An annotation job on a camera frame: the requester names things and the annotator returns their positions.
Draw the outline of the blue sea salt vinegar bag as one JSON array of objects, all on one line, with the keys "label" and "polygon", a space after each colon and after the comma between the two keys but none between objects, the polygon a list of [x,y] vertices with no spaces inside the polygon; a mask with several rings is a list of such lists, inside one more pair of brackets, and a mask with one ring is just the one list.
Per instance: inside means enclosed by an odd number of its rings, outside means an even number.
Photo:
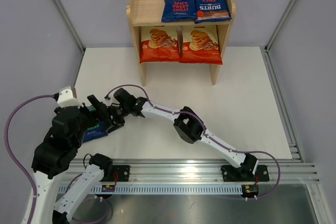
[{"label": "blue sea salt vinegar bag", "polygon": [[108,136],[108,133],[102,130],[103,123],[99,121],[96,125],[87,128],[84,134],[83,143]]}]

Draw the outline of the cassava chips bag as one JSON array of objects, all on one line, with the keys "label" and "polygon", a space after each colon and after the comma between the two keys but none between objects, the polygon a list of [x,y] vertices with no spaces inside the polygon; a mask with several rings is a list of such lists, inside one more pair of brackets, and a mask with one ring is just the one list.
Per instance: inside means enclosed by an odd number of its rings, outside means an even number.
[{"label": "cassava chips bag", "polygon": [[222,65],[216,26],[181,26],[181,63]]},{"label": "cassava chips bag", "polygon": [[180,48],[176,26],[143,26],[140,63],[179,62]]}]

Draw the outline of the blue spicy chilli bag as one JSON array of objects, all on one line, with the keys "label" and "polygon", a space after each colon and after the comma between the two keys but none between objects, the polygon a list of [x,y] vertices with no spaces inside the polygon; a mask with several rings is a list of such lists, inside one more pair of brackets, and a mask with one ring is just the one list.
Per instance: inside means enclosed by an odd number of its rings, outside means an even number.
[{"label": "blue spicy chilli bag", "polygon": [[164,0],[165,5],[161,22],[170,23],[184,20],[195,20],[196,0]]},{"label": "blue spicy chilli bag", "polygon": [[231,20],[226,0],[195,0],[197,18],[195,23],[223,22]]}]

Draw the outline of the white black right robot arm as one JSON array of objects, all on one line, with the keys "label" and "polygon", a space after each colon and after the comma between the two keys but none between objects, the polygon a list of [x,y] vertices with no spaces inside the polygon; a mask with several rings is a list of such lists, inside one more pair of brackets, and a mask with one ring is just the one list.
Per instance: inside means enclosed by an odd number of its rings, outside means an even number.
[{"label": "white black right robot arm", "polygon": [[254,156],[255,151],[243,152],[214,135],[204,122],[189,107],[173,109],[153,103],[147,94],[144,97],[131,95],[120,85],[110,90],[105,96],[110,100],[110,94],[119,102],[116,107],[115,119],[123,119],[129,114],[133,116],[159,116],[173,122],[179,137],[189,144],[204,144],[218,152],[229,162],[220,167],[224,182],[258,183],[270,181],[268,168],[261,165]]}]

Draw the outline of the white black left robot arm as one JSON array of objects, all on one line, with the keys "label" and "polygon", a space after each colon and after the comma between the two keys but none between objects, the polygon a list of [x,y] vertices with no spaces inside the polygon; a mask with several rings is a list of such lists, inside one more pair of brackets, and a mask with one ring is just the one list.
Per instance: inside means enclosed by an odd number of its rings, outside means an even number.
[{"label": "white black left robot arm", "polygon": [[69,223],[86,195],[99,181],[113,176],[113,161],[95,154],[78,181],[57,200],[59,186],[83,143],[87,129],[103,124],[107,131],[112,126],[108,107],[94,95],[87,97],[94,110],[80,103],[75,95],[60,92],[51,128],[34,151],[32,170],[35,184],[31,198],[28,223]]}]

